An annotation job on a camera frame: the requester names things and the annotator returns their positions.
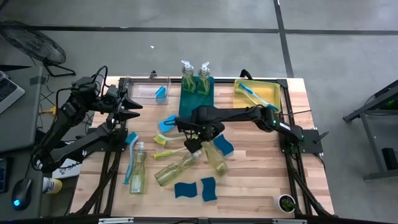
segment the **clear plastic container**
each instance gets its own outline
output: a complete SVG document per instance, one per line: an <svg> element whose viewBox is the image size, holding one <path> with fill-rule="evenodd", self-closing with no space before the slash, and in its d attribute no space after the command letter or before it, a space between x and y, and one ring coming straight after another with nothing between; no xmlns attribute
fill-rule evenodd
<svg viewBox="0 0 398 224"><path fill-rule="evenodd" d="M169 103L171 81L166 74L133 73L126 77L124 86L128 90L130 99L141 105Z"/></svg>

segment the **wooden tabletop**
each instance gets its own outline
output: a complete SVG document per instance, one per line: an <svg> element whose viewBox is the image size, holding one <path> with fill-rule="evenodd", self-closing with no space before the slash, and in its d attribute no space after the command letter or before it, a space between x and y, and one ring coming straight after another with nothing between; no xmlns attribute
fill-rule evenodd
<svg viewBox="0 0 398 224"><path fill-rule="evenodd" d="M118 83L120 77L108 77L107 84ZM293 112L309 110L304 80L288 78L290 99ZM215 106L217 108L233 107L233 84L219 84L215 86ZM282 96L284 111L285 100ZM139 135L138 141L145 142L148 153L145 161L147 170L147 188L144 195L131 195L129 185L124 185L124 175L129 164L129 152L124 151L121 156L118 179L115 189L112 216L125 217L223 217L223 218L279 218L293 217L278 212L273 207L273 198L280 194L290 194L289 180L284 155L280 152L277 132L265 133L252 122L224 123L225 138L234 146L233 155L226 158L229 172L224 177L218 177L207 162L206 156L186 170L171 184L160 187L154 174L172 162L180 160L187 152L154 160L153 154L166 149L183 147L183 141L170 142L160 146L153 140L159 133L158 122L172 114L178 114L180 101L180 84L173 83L169 93L168 105L145 105L144 109L135 110L140 113L138 118L127 122L129 132ZM93 127L104 122L107 114L95 113ZM294 115L297 125L303 129L313 128L311 113ZM167 136L179 136L173 130ZM88 200L98 186L103 152L93 153L83 161L78 179L76 192L73 197L71 212L77 211ZM322 163L311 154L303 154L303 165L307 178L307 185L324 208L333 213L333 206L328 190L326 175ZM200 179L214 177L216 179L217 200L204 202L201 197L203 189ZM174 183L196 182L198 196L194 198L175 198ZM300 187L296 184L300 208L304 212L303 197ZM104 191L101 209L106 205L108 187Z"/></svg>

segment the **small potted plant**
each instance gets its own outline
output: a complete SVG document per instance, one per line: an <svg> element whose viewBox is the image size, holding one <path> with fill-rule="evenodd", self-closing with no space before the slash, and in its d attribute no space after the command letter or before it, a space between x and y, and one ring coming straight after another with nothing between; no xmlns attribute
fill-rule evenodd
<svg viewBox="0 0 398 224"><path fill-rule="evenodd" d="M292 213L297 208L294 198L286 194L275 197L274 206L284 213Z"/></svg>

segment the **yellow tray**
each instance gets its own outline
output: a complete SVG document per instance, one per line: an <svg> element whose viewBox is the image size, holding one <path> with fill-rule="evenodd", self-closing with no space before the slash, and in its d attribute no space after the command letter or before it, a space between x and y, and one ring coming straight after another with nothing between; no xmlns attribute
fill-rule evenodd
<svg viewBox="0 0 398 224"><path fill-rule="evenodd" d="M234 83L234 89L239 88L238 85L242 83L243 85L249 87L263 100L272 103L278 108L278 113L280 112L280 85L277 83L261 82L237 79ZM253 97L253 100L260 104L260 101ZM244 94L236 93L234 91L234 108L244 108L244 107L254 106L254 103Z"/></svg>

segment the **concrete floor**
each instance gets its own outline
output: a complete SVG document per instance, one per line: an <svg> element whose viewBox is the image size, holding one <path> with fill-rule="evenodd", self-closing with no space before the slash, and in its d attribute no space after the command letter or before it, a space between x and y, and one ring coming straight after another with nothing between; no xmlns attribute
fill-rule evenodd
<svg viewBox="0 0 398 224"><path fill-rule="evenodd" d="M396 1L280 0L280 6L286 29L398 29ZM13 0L0 19L30 25L278 28L272 0ZM76 70L79 77L93 74L101 65L109 67L110 75L151 70L180 75L181 59L196 67L210 61L214 76L238 76L243 68L255 77L287 76L279 34L45 33L65 49L64 66ZM341 217L398 220L398 178L363 182L363 175L377 171L376 161L362 123L356 120L348 125L342 120L397 79L397 43L395 35L287 35L294 77L305 80L314 123L321 132L330 132L322 141L326 175L335 213ZM3 40L0 52L0 63L33 65ZM75 79L52 78L49 87L66 87ZM43 101L42 106L50 104ZM45 127L50 119L44 118ZM80 126L65 138L83 133ZM65 205L48 212L63 214Z"/></svg>

